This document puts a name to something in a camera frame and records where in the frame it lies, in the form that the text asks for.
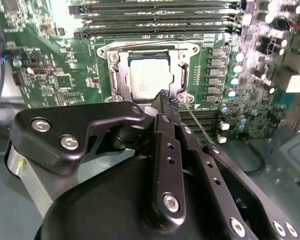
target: black metal bracket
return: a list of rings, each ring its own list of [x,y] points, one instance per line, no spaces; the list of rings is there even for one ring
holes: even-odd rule
[[[300,240],[300,232],[291,226],[287,216],[225,152],[214,144],[206,145],[203,151],[214,158],[228,188],[247,206],[250,226],[259,239]]]
[[[44,120],[49,129],[35,130],[36,120]],[[140,125],[144,120],[138,105],[127,101],[27,109],[16,115],[10,140],[21,155],[52,173],[68,175],[78,169],[88,153],[89,138],[97,149],[113,127]],[[66,136],[77,141],[75,149],[61,145]]]

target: green circuit board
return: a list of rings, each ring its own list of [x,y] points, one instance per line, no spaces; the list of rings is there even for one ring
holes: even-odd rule
[[[252,137],[263,138],[271,133],[267,113],[276,92],[265,89],[254,72],[270,78],[284,55],[264,54],[258,46],[264,36],[290,43],[293,33],[280,33],[262,21],[261,2],[245,2],[244,9],[236,0],[0,0],[0,23],[13,79],[29,108],[127,100],[146,105],[152,98],[145,96],[164,81],[155,81],[159,74],[174,68],[174,83],[182,77],[176,95],[181,102],[189,100],[210,135],[220,131],[220,109],[226,106],[230,138],[242,127]],[[276,14],[293,19],[279,11],[290,3],[294,1],[277,2]],[[251,20],[246,23],[239,16]],[[244,56],[240,62],[237,53]],[[129,59],[129,99],[123,94],[127,77],[120,88],[112,76],[121,74],[124,54]],[[166,60],[168,67],[158,60]],[[135,70],[140,67],[153,73],[142,83]],[[231,84],[233,78],[238,83]],[[194,120],[185,112],[181,116],[200,137]],[[238,125],[241,116],[247,120],[244,126]]]

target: black plastic part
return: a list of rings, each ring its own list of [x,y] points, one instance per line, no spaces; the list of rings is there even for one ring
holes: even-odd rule
[[[48,121],[51,129],[47,132],[34,130],[31,123],[37,119]],[[96,136],[97,144],[101,144],[113,127],[139,125],[144,120],[144,113],[132,102],[27,109],[15,116],[10,140],[21,155],[52,173],[67,175],[78,169],[88,151],[89,137]],[[77,139],[77,149],[61,146],[61,137],[67,135]]]
[[[45,215],[41,240],[212,240],[212,209],[201,181],[184,176],[187,217],[162,234],[145,218],[151,159],[129,158],[61,195]]]
[[[211,155],[227,186],[235,193],[248,208],[248,219],[251,229],[258,239],[263,240],[300,240],[300,232],[297,237],[292,236],[286,223],[291,221],[274,205],[258,186],[224,153],[219,147],[208,144],[203,151]],[[275,229],[273,221],[279,223],[286,236],[281,236]]]
[[[186,132],[185,127],[184,125],[178,127],[177,132],[182,146],[182,159],[184,162],[188,162],[194,174],[200,176],[202,180],[199,188],[207,192],[206,196],[210,200],[209,206],[214,211],[211,221],[219,229],[215,236],[217,239],[227,240],[258,240],[242,219],[215,160],[202,151],[195,135]],[[240,237],[233,230],[232,218],[243,225],[245,236]]]
[[[158,231],[169,233],[179,228],[186,218],[186,200],[180,142],[175,137],[175,124],[164,120],[167,116],[157,114],[151,153],[150,206],[147,207],[149,223]],[[179,205],[171,212],[164,205],[165,194],[174,196]]]

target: capacitor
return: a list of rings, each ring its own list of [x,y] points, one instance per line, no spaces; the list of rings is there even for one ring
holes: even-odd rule
[[[13,65],[15,68],[21,68],[22,62],[20,61],[20,59],[14,58],[14,59],[12,60],[12,65]]]
[[[224,114],[229,112],[227,105],[225,105],[224,103],[219,107],[219,110]]]
[[[266,24],[271,24],[274,21],[275,16],[273,13],[262,12],[262,13],[259,13],[258,18],[260,21],[263,21]]]
[[[232,54],[232,59],[237,63],[241,63],[245,59],[245,55],[242,52],[236,51]]]
[[[236,86],[239,84],[239,79],[236,78],[235,76],[231,76],[228,78],[228,82],[232,85],[232,86]]]
[[[259,114],[258,109],[253,109],[253,110],[251,111],[251,115],[254,116],[254,117],[256,117],[258,114]]]
[[[265,1],[259,5],[259,9],[273,13],[277,10],[277,4],[275,1]]]
[[[269,86],[268,84],[263,84],[262,85],[264,90],[266,90],[269,94],[274,94],[274,92],[276,91],[276,89],[273,86]]]
[[[241,72],[243,71],[242,66],[237,65],[237,64],[231,65],[230,70],[231,70],[234,74],[238,74],[238,73],[241,73]]]
[[[279,47],[274,44],[270,44],[269,49],[272,49],[272,51],[276,54],[279,54],[280,56],[285,53],[285,50],[282,47]]]
[[[236,96],[236,92],[232,89],[229,88],[228,90],[225,91],[225,94],[229,97],[229,98],[234,98]]]
[[[287,11],[291,14],[300,14],[300,5],[285,5],[283,6],[284,11]]]
[[[275,44],[277,44],[278,46],[280,46],[281,48],[284,48],[288,45],[288,41],[285,39],[281,39],[278,37],[275,37]]]
[[[258,77],[261,80],[265,80],[267,75],[265,75],[264,73],[262,73],[261,71],[254,71],[253,73],[256,77]]]
[[[241,115],[238,117],[238,122],[240,125],[245,125],[247,123],[247,119],[245,115]]]

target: screw hole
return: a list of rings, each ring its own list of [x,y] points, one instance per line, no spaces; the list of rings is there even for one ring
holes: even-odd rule
[[[175,148],[175,145],[173,145],[173,144],[171,144],[171,143],[168,143],[167,146],[168,146],[168,148],[170,148],[170,149],[174,149],[174,148]]]
[[[216,184],[221,185],[221,182],[217,178],[214,178],[213,180]]]
[[[173,161],[173,159],[171,157],[167,157],[166,160],[170,163],[170,164],[175,164],[175,161]]]
[[[206,164],[210,167],[210,168],[213,168],[214,166],[212,165],[211,162],[207,161]]]

